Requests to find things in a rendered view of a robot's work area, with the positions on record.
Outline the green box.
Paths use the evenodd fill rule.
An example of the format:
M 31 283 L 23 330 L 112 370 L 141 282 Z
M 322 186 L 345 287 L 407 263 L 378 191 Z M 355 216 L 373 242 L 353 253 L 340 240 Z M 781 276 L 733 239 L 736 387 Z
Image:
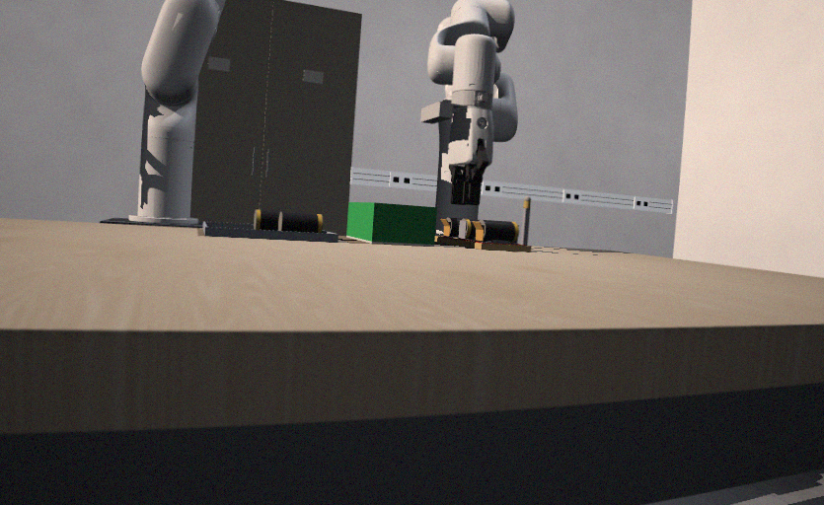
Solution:
M 348 202 L 346 237 L 370 244 L 434 247 L 437 207 Z

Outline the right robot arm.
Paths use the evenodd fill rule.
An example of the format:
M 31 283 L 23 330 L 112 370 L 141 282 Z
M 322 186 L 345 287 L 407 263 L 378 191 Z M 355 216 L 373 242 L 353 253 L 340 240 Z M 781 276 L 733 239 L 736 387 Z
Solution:
M 166 0 L 161 9 L 142 61 L 138 215 L 129 221 L 198 224 L 190 218 L 197 78 L 225 1 Z

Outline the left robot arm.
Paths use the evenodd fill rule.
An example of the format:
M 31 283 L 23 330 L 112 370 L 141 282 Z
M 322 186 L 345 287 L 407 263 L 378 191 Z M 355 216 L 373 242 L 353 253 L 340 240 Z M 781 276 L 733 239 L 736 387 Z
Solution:
M 432 82 L 445 85 L 446 94 L 442 102 L 422 108 L 420 118 L 420 122 L 438 122 L 439 127 L 435 236 L 444 235 L 441 219 L 478 220 L 479 205 L 450 203 L 448 146 L 453 107 L 491 109 L 493 142 L 509 141 L 516 133 L 518 114 L 513 81 L 500 73 L 500 59 L 496 56 L 506 48 L 514 21 L 513 7 L 506 0 L 458 0 L 451 17 L 440 23 L 431 40 L 428 76 Z

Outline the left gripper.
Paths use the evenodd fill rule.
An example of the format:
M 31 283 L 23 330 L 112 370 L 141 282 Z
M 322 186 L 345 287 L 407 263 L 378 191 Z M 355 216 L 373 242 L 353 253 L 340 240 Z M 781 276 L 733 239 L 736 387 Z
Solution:
M 448 146 L 451 204 L 480 205 L 483 174 L 492 163 L 492 151 L 492 110 L 454 108 Z

